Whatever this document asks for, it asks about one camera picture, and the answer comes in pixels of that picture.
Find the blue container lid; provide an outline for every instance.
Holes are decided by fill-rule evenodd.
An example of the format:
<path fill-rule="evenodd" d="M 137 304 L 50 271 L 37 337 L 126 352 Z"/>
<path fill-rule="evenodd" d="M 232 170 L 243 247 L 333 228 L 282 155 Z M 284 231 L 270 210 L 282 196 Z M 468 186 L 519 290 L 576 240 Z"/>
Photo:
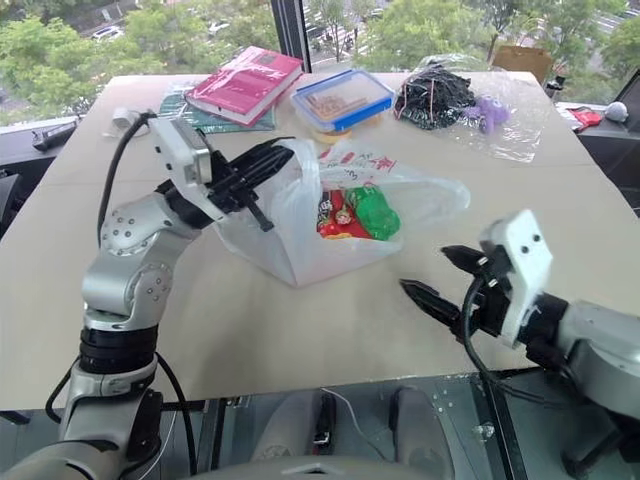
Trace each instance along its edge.
<path fill-rule="evenodd" d="M 347 70 L 299 88 L 298 115 L 320 132 L 340 132 L 391 108 L 393 90 L 364 70 Z"/>

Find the black cable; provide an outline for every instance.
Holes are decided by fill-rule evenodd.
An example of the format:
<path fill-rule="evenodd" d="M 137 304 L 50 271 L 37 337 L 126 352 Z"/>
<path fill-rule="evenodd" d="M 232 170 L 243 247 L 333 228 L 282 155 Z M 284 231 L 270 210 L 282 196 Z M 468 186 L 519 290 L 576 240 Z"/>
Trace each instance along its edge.
<path fill-rule="evenodd" d="M 124 132 L 124 135 L 120 139 L 118 143 L 118 147 L 116 148 L 113 157 L 111 158 L 111 163 L 109 164 L 109 170 L 107 171 L 107 178 L 104 182 L 104 189 L 102 190 L 102 198 L 100 200 L 100 209 L 98 210 L 98 246 L 102 242 L 100 237 L 100 230 L 102 229 L 102 224 L 104 223 L 104 219 L 107 215 L 107 208 L 109 208 L 109 199 L 111 198 L 111 189 L 113 188 L 113 181 L 116 178 L 116 171 L 118 170 L 118 164 L 122 159 L 122 154 L 124 153 L 124 149 L 129 143 L 129 141 L 133 138 L 138 130 L 143 125 L 147 125 L 149 118 L 155 117 L 156 114 L 152 112 L 144 112 L 141 113 L 140 116 L 136 119 L 135 122 L 131 124 L 129 129 Z"/>
<path fill-rule="evenodd" d="M 475 277 L 473 279 L 473 282 L 471 283 L 471 286 L 469 287 L 469 290 L 467 290 L 467 294 L 465 295 L 464 302 L 462 304 L 462 340 L 464 343 L 464 349 L 466 350 L 467 355 L 469 355 L 469 358 L 478 369 L 480 374 L 494 386 L 502 390 L 504 393 L 511 395 L 512 397 L 552 408 L 567 408 L 574 406 L 573 404 L 569 403 L 551 402 L 540 395 L 526 392 L 524 390 L 520 390 L 518 388 L 507 385 L 506 383 L 501 381 L 493 372 L 491 372 L 482 362 L 482 360 L 478 356 L 478 353 L 473 348 L 473 344 L 471 343 L 471 309 L 473 308 L 473 300 L 483 286 L 484 279 L 482 277 Z"/>
<path fill-rule="evenodd" d="M 169 366 L 167 361 L 162 358 L 162 355 L 160 355 L 158 352 L 156 352 L 156 357 L 158 357 L 158 363 L 164 370 L 164 373 L 167 374 L 167 377 L 171 382 L 171 386 L 175 390 L 176 396 L 178 397 L 178 405 L 180 406 L 180 410 L 182 411 L 182 418 L 184 419 L 184 429 L 187 434 L 187 449 L 189 450 L 189 472 L 191 475 L 195 475 L 198 470 L 198 460 L 196 458 L 196 442 L 193 437 L 193 426 L 191 425 L 191 417 L 189 415 L 187 400 L 184 398 L 184 393 L 182 392 L 182 387 L 180 387 L 180 382 L 178 382 L 178 379 L 171 370 L 171 367 Z"/>
<path fill-rule="evenodd" d="M 71 369 L 73 368 L 73 365 L 78 361 L 78 358 L 79 357 L 76 357 L 73 363 L 71 363 L 69 370 L 67 370 L 67 373 L 65 373 L 64 377 L 62 377 L 62 379 L 58 382 L 58 385 L 56 385 L 56 388 L 53 389 L 53 391 L 51 392 L 51 395 L 49 395 L 49 398 L 47 398 L 47 403 L 44 406 L 44 411 L 47 413 L 47 417 L 49 417 L 51 420 L 53 420 L 57 424 L 59 424 L 62 421 L 62 419 L 58 416 L 56 412 L 53 411 L 53 402 L 56 401 L 56 398 L 58 398 L 58 395 L 60 395 L 60 392 L 62 391 L 64 386 L 67 384 L 69 379 L 71 378 Z"/>

